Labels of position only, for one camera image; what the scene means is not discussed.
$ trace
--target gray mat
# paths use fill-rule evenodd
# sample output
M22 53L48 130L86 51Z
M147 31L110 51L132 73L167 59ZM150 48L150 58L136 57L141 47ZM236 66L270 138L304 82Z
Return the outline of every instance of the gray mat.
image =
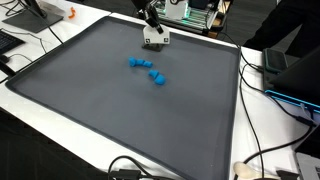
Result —
M152 52L142 29L101 19L6 85L186 179L228 179L238 49L172 33ZM129 56L152 61L167 83Z

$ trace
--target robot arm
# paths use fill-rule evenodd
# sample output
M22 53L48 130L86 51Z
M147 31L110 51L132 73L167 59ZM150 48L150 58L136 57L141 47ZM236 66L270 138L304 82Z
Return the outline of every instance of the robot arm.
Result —
M145 21L155 28L159 34L163 33L163 29L159 22L159 16L155 8L157 0L131 0L138 11L142 10Z

